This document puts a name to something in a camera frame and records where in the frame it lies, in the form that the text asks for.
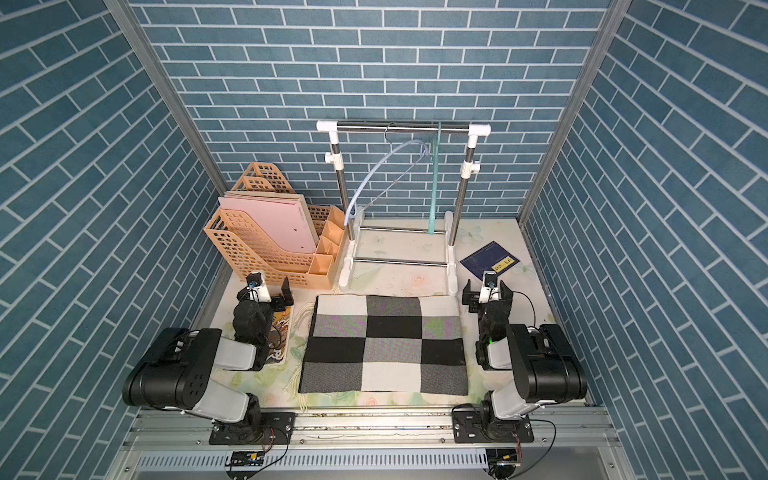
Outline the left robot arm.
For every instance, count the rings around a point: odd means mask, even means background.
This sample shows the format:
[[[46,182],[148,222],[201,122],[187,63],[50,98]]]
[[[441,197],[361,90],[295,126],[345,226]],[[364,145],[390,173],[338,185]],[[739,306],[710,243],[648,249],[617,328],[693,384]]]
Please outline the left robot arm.
[[[235,338],[216,328],[161,331],[126,378],[122,399],[129,406],[179,410],[223,426],[253,429],[260,423],[257,398],[211,379],[214,369],[259,371],[270,351],[274,318],[294,304],[290,282],[271,295],[261,271],[247,275],[233,310]]]

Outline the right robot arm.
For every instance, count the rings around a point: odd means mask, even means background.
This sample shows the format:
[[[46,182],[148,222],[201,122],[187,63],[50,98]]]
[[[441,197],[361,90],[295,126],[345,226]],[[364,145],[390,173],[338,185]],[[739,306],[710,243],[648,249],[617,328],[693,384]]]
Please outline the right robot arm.
[[[512,381],[490,390],[482,402],[487,425],[521,421],[545,406],[586,397],[588,382],[579,360],[557,324],[513,323],[515,292],[492,272],[480,290],[467,283],[461,303],[478,317],[477,363],[486,371],[510,371]]]

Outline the light blue clothes hanger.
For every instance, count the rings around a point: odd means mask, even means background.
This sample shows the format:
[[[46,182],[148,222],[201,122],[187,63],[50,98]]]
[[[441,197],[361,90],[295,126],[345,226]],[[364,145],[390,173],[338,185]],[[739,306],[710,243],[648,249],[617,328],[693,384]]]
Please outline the light blue clothes hanger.
[[[385,154],[366,174],[366,176],[363,178],[362,182],[358,185],[357,189],[355,190],[351,200],[349,201],[349,204],[345,208],[345,216],[344,216],[344,225],[348,226],[350,224],[350,221],[353,219],[353,217],[357,214],[359,207],[358,207],[358,199],[360,195],[363,193],[363,191],[366,189],[367,185],[371,181],[372,177],[377,173],[380,167],[382,167],[390,158],[392,158],[395,155],[398,155],[403,149],[406,149],[410,146],[418,146],[419,147],[419,156],[418,158],[413,161],[410,166],[403,171],[395,180],[392,181],[392,183],[384,188],[377,196],[375,196],[368,204],[365,205],[365,208],[370,207],[376,200],[384,196],[395,184],[397,184],[406,174],[408,174],[419,162],[424,160],[425,158],[430,158],[432,155],[432,141],[426,141],[421,138],[413,138],[411,140],[408,140],[406,142],[400,143],[399,145],[395,146],[394,144],[390,144],[390,151]]]

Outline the black white checkered scarf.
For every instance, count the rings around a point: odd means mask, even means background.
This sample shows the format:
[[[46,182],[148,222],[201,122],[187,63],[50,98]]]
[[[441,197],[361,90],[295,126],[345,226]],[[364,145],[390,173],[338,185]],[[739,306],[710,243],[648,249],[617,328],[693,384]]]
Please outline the black white checkered scarf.
[[[298,392],[466,396],[469,380],[457,299],[318,296]]]

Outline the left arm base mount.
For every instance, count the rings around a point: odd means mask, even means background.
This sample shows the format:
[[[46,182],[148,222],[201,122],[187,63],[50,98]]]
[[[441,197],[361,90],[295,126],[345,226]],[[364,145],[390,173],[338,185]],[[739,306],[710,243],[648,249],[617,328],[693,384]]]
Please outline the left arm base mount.
[[[213,422],[210,445],[289,445],[296,414],[288,411],[261,412],[238,423]]]

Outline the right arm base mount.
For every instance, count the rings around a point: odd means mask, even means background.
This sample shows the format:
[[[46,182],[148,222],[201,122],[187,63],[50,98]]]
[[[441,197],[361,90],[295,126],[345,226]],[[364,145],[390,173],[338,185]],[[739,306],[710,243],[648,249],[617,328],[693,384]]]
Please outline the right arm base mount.
[[[526,418],[499,420],[490,413],[461,408],[451,412],[454,441],[457,444],[532,443],[533,430]]]

